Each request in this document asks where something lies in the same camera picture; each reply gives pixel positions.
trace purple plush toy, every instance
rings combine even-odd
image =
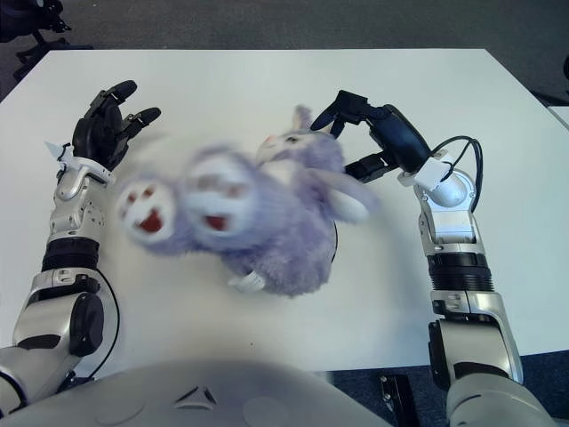
[[[117,201],[127,234],[156,254],[218,254],[242,291],[290,296],[328,281],[334,220],[360,222],[375,195],[343,173],[340,144],[309,130],[298,107],[294,129],[269,137],[257,165],[228,148],[204,149],[169,182],[141,176]]]

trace chair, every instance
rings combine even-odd
[[[18,36],[33,36],[37,45],[16,56],[23,64],[13,76],[20,81],[49,51],[92,49],[88,44],[70,44],[65,38],[46,42],[40,29],[62,33],[71,30],[60,17],[63,6],[59,0],[0,0],[0,42]]]

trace plush toy paw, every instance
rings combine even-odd
[[[207,157],[188,171],[180,201],[189,220],[206,235],[235,236],[253,222],[256,185],[228,153]]]
[[[176,201],[172,190],[160,181],[131,182],[116,207],[127,234],[143,245],[166,240],[174,232]]]
[[[265,279],[252,271],[247,276],[234,276],[228,282],[229,286],[239,289],[241,292],[256,292],[265,287]]]

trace floor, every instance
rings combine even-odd
[[[569,0],[62,0],[75,44],[96,49],[332,49],[483,47],[525,87],[568,98]],[[48,40],[58,36],[44,33]],[[15,86],[14,54],[0,44],[0,100]],[[524,358],[527,387],[569,418],[569,352]],[[421,425],[445,425],[445,395],[427,367],[410,376]],[[379,397],[385,371],[335,373],[341,390],[393,422]]]

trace black wire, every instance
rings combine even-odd
[[[87,376],[87,380],[91,380],[95,376],[95,374],[97,374],[97,372],[99,372],[99,370],[103,367],[103,365],[107,361],[110,354],[113,352],[113,349],[115,348],[115,344],[116,344],[116,339],[118,338],[118,331],[121,327],[121,311],[118,308],[118,301],[116,300],[116,295],[115,295],[115,291],[113,290],[113,286],[110,285],[110,282],[108,281],[108,279],[105,277],[105,275],[102,273],[101,270],[99,270],[99,269],[96,269],[96,270],[100,274],[100,276],[103,278],[103,280],[105,280],[105,282],[107,283],[108,290],[110,291],[110,294],[113,297],[113,302],[115,303],[115,308],[116,308],[116,330],[115,330],[115,337],[113,338],[113,343],[110,344],[110,349],[108,349],[107,355],[99,363],[99,365],[95,368],[95,370],[92,371],[89,374],[89,376]]]
[[[484,159],[482,156],[482,146],[480,145],[480,142],[474,138],[470,138],[469,136],[465,136],[465,135],[453,136],[452,138],[449,138],[448,140],[443,141],[440,144],[438,144],[433,149],[432,152],[433,152],[433,154],[435,154],[440,149],[442,149],[443,147],[446,147],[448,144],[450,144],[451,142],[455,142],[455,141],[466,141],[467,143],[465,144],[465,146],[462,149],[462,152],[460,153],[458,158],[454,161],[454,163],[451,164],[451,167],[449,169],[448,174],[441,181],[444,181],[448,177],[451,176],[451,174],[453,173],[454,167],[461,161],[461,159],[464,156],[464,153],[466,153],[466,150],[468,149],[468,147],[472,147],[472,149],[474,151],[474,157],[476,160],[476,164],[477,164],[477,176],[476,176],[475,183],[474,183],[474,185],[477,189],[477,193],[476,193],[474,200],[472,202],[472,207],[470,208],[470,211],[474,212],[478,206],[478,200],[480,199],[480,193],[482,192],[482,178],[483,178],[483,171],[484,171]]]

